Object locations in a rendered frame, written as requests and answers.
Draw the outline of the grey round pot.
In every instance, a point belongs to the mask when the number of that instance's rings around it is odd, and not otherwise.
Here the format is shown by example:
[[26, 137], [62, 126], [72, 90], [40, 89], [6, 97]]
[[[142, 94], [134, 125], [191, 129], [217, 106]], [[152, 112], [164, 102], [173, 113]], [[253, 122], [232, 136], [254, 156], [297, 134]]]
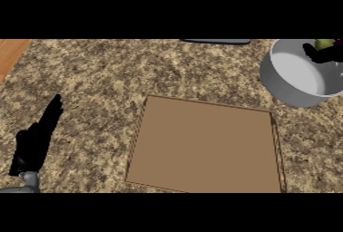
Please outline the grey round pot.
[[260, 64], [260, 80], [273, 97], [310, 107], [343, 94], [343, 63], [313, 63], [303, 44], [313, 39], [276, 39]]

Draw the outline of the dark grey flat appliance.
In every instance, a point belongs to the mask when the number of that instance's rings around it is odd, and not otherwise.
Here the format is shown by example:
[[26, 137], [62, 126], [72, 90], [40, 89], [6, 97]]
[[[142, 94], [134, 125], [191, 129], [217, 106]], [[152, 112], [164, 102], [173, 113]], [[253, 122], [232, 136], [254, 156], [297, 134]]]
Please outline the dark grey flat appliance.
[[182, 42], [196, 44], [229, 44], [245, 45], [250, 44], [250, 39], [180, 39]]

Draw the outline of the brown wooden tray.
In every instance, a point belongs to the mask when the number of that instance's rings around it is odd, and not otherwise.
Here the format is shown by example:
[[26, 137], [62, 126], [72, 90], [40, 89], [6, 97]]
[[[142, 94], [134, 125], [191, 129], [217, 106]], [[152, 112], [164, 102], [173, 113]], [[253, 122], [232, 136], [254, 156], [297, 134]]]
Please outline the brown wooden tray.
[[272, 113], [151, 95], [126, 181], [179, 192], [282, 192]]

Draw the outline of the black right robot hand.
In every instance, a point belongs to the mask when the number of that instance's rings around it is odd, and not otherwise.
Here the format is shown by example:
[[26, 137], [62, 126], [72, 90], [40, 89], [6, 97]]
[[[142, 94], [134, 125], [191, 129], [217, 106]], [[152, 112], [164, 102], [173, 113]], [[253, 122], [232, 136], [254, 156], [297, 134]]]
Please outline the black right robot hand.
[[309, 44], [303, 44], [303, 49], [306, 56], [310, 58], [315, 63], [343, 63], [343, 45], [334, 45], [321, 50], [316, 50], [315, 47]]

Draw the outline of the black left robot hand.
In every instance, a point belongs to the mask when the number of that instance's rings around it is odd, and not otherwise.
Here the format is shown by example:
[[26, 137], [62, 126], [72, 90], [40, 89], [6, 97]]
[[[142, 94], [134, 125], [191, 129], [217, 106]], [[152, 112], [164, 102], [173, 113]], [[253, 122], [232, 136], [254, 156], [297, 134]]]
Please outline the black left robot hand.
[[63, 113], [62, 97], [55, 95], [38, 122], [16, 134], [16, 150], [9, 168], [9, 175], [19, 176], [24, 172], [38, 172], [49, 152], [50, 137]]

